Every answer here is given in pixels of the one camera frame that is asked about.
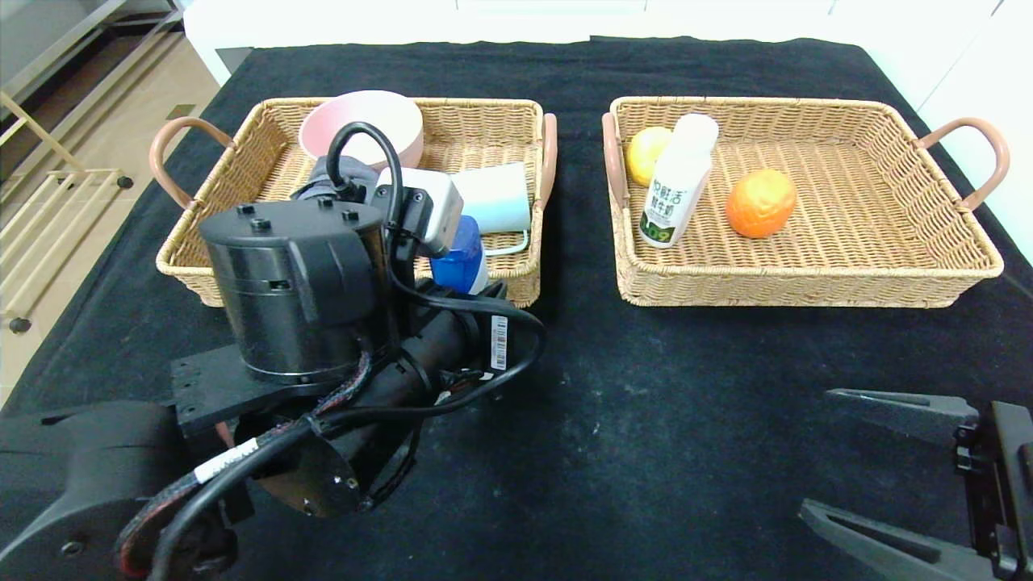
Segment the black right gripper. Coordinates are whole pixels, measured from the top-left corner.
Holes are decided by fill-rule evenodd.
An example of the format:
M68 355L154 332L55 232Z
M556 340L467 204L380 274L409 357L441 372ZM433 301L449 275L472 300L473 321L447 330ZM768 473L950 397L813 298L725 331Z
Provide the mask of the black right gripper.
M826 400L855 420L904 437L954 446L972 548L908 532L804 499L812 532L889 580L1032 578L1031 412L993 401L978 412L956 396L833 389Z

